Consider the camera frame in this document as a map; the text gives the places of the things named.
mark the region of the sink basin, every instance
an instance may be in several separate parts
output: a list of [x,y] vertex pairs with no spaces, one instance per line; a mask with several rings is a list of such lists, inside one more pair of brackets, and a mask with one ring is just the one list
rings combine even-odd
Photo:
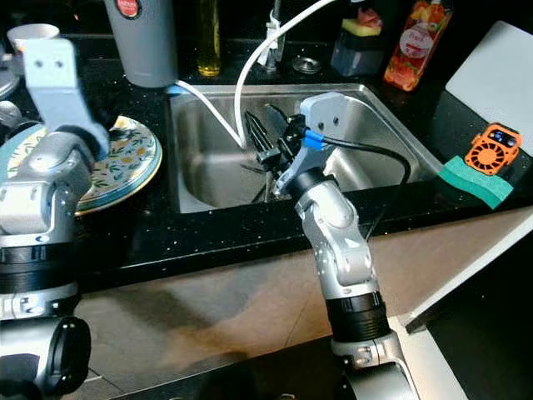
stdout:
[[[234,87],[204,86],[199,89],[235,126]],[[441,170],[441,163],[361,84],[246,86],[242,110],[259,117],[275,143],[276,133],[267,118],[265,104],[273,104],[286,115],[292,115],[300,112],[304,99],[328,92],[356,99],[351,102],[350,129],[346,130],[343,139],[389,148],[402,154],[411,165],[410,182],[433,178]],[[241,150],[207,108],[191,94],[173,97],[171,113],[170,165],[179,212],[195,213],[249,204],[266,181],[266,175],[256,162],[253,145],[248,143],[249,148]],[[320,131],[318,127],[310,128]],[[329,157],[325,172],[333,174],[342,191],[346,192],[396,185],[403,170],[390,158],[337,148]]]

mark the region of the orange fan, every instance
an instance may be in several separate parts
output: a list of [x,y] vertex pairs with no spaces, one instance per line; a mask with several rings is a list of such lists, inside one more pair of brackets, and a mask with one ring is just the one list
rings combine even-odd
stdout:
[[499,123],[492,123],[472,140],[465,162],[485,175],[494,175],[509,165],[518,155],[522,143],[520,134]]

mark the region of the gray cup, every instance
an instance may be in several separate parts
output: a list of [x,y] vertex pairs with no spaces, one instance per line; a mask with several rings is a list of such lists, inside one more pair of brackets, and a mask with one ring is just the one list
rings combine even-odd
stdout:
[[145,88],[177,79],[172,0],[105,0],[126,78]]

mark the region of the yellow sponge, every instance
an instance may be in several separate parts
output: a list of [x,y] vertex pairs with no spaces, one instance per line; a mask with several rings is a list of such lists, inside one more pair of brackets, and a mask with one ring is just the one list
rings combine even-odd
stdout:
[[366,27],[358,23],[355,18],[343,19],[341,26],[349,33],[360,37],[377,36],[381,33],[381,27]]

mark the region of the patterned plate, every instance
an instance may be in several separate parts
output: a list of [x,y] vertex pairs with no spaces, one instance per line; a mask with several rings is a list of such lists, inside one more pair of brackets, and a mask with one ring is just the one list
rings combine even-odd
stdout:
[[[92,187],[78,203],[76,215],[130,197],[152,179],[161,165],[161,144],[141,123],[120,116],[111,132],[111,150],[107,158],[94,165]],[[0,147],[0,182],[17,173],[22,160],[46,133],[42,125],[30,127]]]

